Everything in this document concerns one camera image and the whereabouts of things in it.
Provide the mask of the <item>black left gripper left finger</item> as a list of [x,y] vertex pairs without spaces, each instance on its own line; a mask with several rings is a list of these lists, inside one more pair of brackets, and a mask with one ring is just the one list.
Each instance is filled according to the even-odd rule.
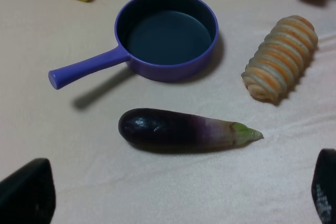
[[36,158],[1,181],[1,223],[52,221],[56,192],[50,161]]

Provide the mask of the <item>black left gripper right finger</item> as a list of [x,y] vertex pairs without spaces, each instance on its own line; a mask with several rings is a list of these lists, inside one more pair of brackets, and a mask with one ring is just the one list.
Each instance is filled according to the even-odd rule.
[[312,199],[322,223],[335,223],[335,149],[320,151],[311,185]]

